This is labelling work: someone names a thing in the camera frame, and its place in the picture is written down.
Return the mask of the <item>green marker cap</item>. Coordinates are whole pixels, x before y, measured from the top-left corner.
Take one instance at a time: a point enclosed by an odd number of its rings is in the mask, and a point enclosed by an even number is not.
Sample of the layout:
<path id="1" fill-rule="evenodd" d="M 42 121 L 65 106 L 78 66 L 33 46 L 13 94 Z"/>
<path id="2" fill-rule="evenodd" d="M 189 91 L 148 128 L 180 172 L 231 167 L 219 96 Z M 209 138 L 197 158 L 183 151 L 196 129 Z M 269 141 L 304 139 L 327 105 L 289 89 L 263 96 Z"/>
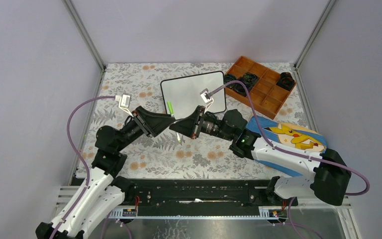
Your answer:
<path id="1" fill-rule="evenodd" d="M 167 106 L 168 106 L 168 111 L 169 111 L 169 114 L 171 116 L 174 116 L 174 110 L 173 110 L 173 105 L 171 102 L 167 102 Z"/>

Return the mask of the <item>white whiteboard black frame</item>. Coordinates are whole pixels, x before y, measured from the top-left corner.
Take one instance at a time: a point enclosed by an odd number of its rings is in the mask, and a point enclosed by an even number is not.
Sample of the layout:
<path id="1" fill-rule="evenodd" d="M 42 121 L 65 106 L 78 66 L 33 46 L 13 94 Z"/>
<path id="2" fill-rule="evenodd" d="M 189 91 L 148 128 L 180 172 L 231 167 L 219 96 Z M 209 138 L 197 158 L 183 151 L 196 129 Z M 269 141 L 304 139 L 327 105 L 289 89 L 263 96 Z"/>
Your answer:
<path id="1" fill-rule="evenodd" d="M 205 106 L 200 96 L 208 89 L 210 92 L 224 84 L 221 71 L 202 73 L 192 76 L 163 80 L 160 83 L 165 108 L 169 113 L 168 102 L 171 103 L 175 119 L 188 117 L 197 106 Z"/>

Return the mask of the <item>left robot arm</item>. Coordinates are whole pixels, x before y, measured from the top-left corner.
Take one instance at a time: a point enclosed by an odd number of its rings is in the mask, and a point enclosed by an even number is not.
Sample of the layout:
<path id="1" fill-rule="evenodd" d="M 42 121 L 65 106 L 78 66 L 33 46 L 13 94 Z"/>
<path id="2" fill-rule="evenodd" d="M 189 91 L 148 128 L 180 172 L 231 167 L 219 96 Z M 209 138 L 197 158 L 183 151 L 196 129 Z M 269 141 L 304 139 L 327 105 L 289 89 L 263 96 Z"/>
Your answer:
<path id="1" fill-rule="evenodd" d="M 132 181 L 118 175 L 127 159 L 121 151 L 142 135 L 158 136 L 175 118 L 143 107 L 137 107 L 131 118 L 121 129 L 104 125 L 97 130 L 97 153 L 88 176 L 51 222 L 39 224 L 37 238 L 87 239 L 112 209 L 134 200 Z"/>

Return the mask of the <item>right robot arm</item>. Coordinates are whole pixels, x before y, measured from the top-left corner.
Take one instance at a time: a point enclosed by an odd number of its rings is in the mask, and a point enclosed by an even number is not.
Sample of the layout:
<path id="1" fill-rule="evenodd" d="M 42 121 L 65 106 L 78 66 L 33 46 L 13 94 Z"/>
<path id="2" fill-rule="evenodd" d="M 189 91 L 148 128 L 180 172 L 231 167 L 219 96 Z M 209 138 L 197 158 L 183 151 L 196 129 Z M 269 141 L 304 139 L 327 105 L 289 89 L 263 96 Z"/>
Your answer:
<path id="1" fill-rule="evenodd" d="M 286 174 L 273 177 L 265 192 L 268 203 L 278 205 L 284 199 L 313 197 L 333 205 L 342 205 L 352 173 L 339 153 L 324 148 L 311 135 L 292 130 L 286 134 L 283 124 L 263 131 L 247 128 L 238 110 L 227 111 L 222 119 L 198 106 L 188 117 L 170 126 L 186 137 L 201 133 L 231 142 L 229 149 L 240 158 L 252 159 Z"/>

